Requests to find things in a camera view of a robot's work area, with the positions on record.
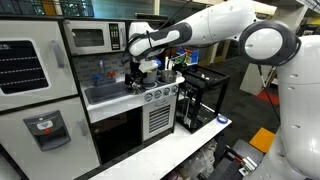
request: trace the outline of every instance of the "sink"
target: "sink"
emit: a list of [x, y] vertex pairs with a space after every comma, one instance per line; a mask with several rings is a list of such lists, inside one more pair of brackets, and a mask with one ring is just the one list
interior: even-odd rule
[[124, 82], [88, 88], [84, 93], [87, 96], [89, 104], [97, 104], [129, 95], [127, 85], [125, 85]]

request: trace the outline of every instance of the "microwave window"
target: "microwave window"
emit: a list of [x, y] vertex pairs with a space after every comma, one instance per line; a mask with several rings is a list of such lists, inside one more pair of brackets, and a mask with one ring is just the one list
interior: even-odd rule
[[73, 29], [72, 35], [76, 47], [104, 45], [102, 29]]

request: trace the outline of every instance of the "ice dispenser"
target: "ice dispenser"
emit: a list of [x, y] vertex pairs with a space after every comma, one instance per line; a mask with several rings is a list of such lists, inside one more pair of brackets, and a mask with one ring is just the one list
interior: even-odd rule
[[42, 151], [58, 148], [71, 141], [60, 111], [32, 116], [23, 121]]

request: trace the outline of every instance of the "floor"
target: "floor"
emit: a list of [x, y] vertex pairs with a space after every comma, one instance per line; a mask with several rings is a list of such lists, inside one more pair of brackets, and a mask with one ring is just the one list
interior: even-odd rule
[[[216, 157], [222, 154], [225, 145], [232, 147], [238, 139], [249, 142], [260, 127], [276, 133], [280, 125], [269, 102], [239, 89], [247, 67], [248, 63], [238, 58], [209, 67], [231, 76], [220, 113], [231, 119], [233, 123], [223, 131], [223, 136], [218, 141]], [[204, 94], [203, 102], [209, 107], [214, 107], [217, 97], [218, 92], [208, 92]], [[279, 114], [279, 107], [276, 107], [276, 111]]]

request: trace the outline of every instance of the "stove knob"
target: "stove knob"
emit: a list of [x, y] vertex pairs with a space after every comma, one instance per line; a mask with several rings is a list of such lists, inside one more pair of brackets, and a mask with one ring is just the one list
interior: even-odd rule
[[144, 99], [147, 101], [147, 102], [150, 102], [152, 100], [152, 97], [153, 95], [151, 93], [148, 93], [144, 96]]
[[170, 93], [170, 89], [169, 89], [169, 88], [165, 88], [165, 89], [163, 90], [163, 94], [164, 94], [165, 96], [168, 96], [169, 93]]
[[155, 97], [156, 99], [158, 99], [159, 97], [161, 97], [161, 94], [162, 94], [162, 92], [161, 92], [160, 90], [158, 90], [158, 91], [156, 91], [156, 92], [154, 93], [154, 97]]
[[178, 86], [176, 86], [176, 85], [172, 86], [172, 92], [173, 93], [178, 92]]

